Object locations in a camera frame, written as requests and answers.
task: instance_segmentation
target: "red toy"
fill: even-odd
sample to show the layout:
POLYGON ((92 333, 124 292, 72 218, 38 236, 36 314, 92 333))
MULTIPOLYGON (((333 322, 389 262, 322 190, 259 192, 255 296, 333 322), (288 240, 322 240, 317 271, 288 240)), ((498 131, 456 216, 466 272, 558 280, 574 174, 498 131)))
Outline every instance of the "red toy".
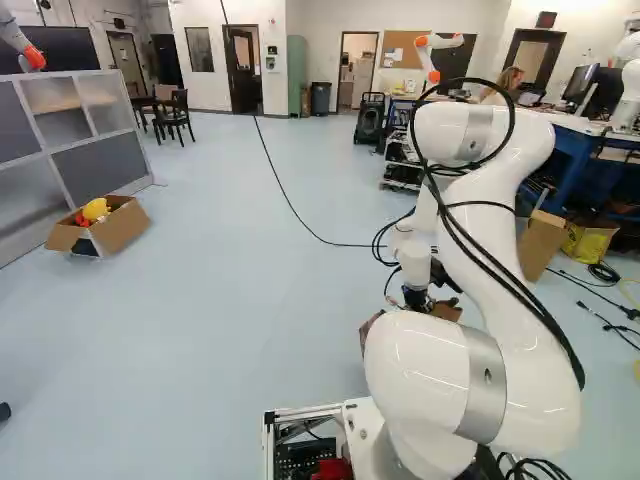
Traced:
POLYGON ((74 219, 75 224, 79 227, 89 228, 91 226, 91 222, 84 218, 81 212, 76 214, 76 218, 74 219))
POLYGON ((319 460, 320 471, 311 476, 311 480, 352 480, 351 467, 342 458, 319 460))

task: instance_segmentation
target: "green cabinet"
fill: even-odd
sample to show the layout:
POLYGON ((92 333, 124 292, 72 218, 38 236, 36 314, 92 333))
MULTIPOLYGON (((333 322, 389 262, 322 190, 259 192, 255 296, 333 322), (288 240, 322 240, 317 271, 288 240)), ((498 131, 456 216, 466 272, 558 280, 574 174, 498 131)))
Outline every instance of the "green cabinet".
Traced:
POLYGON ((287 35, 287 77, 289 79, 289 115, 300 116, 300 93, 307 82, 307 41, 301 35, 287 35))

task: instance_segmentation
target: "gray shelf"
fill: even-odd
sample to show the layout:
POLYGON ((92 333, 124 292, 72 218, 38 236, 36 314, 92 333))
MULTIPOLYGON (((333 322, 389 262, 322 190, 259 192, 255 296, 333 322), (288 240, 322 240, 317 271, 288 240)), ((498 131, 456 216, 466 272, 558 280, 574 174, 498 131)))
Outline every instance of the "gray shelf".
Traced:
POLYGON ((89 200, 153 183, 118 70, 0 78, 0 267, 89 200))

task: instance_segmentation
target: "black trash can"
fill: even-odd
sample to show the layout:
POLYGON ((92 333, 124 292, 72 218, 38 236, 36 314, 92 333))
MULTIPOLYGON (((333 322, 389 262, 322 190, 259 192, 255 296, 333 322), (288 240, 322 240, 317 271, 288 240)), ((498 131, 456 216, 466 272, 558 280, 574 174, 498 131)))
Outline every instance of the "black trash can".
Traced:
POLYGON ((329 115, 331 99, 331 82, 311 83, 311 115, 324 117, 329 115))

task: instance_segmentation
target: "red component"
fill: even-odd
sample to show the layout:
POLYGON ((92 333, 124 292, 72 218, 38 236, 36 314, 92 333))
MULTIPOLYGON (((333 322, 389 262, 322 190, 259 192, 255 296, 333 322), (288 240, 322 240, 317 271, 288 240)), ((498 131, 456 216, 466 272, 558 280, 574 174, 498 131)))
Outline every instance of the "red component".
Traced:
POLYGON ((320 472, 314 473, 311 480, 352 480, 351 467, 342 458, 319 460, 320 472))
POLYGON ((34 70, 42 70, 47 66, 47 61, 45 60, 44 55, 42 55, 42 52, 33 45, 29 45, 25 48, 23 53, 24 56, 27 57, 29 65, 31 65, 34 70))
POLYGON ((89 220, 84 218, 82 213, 78 213, 76 215, 76 218, 74 218, 74 221, 76 222, 76 225, 79 227, 89 228, 91 226, 91 222, 89 222, 89 220))

